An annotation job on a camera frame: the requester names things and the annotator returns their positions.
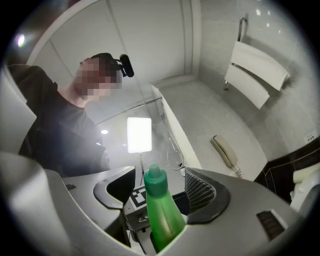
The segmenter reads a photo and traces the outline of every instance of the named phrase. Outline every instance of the electrical outlet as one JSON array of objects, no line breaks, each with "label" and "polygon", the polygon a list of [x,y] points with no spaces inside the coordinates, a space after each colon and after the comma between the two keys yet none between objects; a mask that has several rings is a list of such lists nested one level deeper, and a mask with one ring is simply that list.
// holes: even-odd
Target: electrical outlet
[{"label": "electrical outlet", "polygon": [[307,136],[303,138],[303,141],[305,144],[308,144],[315,140],[318,137],[317,132],[314,130],[313,132],[310,132]]}]

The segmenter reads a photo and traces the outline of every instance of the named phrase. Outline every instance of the green bottle cap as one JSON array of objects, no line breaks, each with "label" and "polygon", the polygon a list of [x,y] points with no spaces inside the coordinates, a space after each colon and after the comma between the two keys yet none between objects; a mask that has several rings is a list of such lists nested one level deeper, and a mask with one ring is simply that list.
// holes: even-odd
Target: green bottle cap
[{"label": "green bottle cap", "polygon": [[150,164],[143,179],[145,190],[150,196],[161,197],[168,190],[167,174],[165,170],[160,169],[155,163]]}]

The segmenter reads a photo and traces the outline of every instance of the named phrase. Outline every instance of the green bottle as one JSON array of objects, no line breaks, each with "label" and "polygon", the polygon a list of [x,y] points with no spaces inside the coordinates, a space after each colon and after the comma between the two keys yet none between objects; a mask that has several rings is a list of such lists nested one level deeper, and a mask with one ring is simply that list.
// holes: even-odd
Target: green bottle
[{"label": "green bottle", "polygon": [[168,190],[166,172],[152,163],[143,179],[149,223],[161,251],[184,229],[186,223]]}]

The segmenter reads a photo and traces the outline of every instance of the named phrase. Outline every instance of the dark shirt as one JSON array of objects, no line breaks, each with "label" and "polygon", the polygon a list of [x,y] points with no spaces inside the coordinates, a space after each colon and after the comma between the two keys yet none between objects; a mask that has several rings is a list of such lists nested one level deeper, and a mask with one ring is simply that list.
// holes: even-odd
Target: dark shirt
[{"label": "dark shirt", "polygon": [[20,153],[62,177],[107,170],[102,167],[105,148],[97,144],[102,144],[101,133],[85,109],[64,99],[40,67],[15,64],[9,70],[37,116]]}]

